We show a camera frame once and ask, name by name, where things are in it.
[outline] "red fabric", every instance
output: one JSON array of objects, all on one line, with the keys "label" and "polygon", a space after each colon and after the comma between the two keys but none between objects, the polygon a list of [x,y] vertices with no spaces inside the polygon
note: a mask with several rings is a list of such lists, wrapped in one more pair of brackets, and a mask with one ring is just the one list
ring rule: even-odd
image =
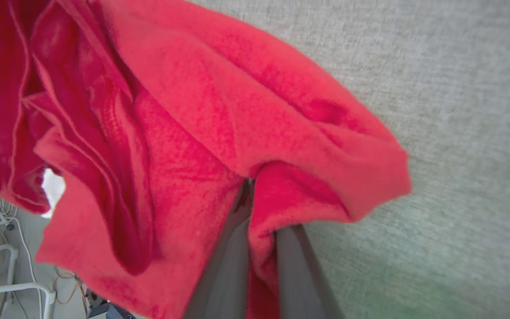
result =
[{"label": "red fabric", "polygon": [[48,209],[39,262],[154,319],[180,318],[243,178],[250,318],[278,317],[273,231],[356,222],[410,191],[406,153],[273,36],[182,1],[0,0],[0,193]]}]

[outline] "red towel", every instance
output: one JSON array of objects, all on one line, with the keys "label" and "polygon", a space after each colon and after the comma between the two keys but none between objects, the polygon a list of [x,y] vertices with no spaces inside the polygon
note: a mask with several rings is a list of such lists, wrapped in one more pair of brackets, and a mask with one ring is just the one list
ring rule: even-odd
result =
[{"label": "red towel", "polygon": [[410,191],[406,153],[315,63],[172,0],[0,0],[0,193],[48,209],[39,262],[180,318],[241,181],[256,178],[249,318],[278,317],[273,231],[356,222]]}]

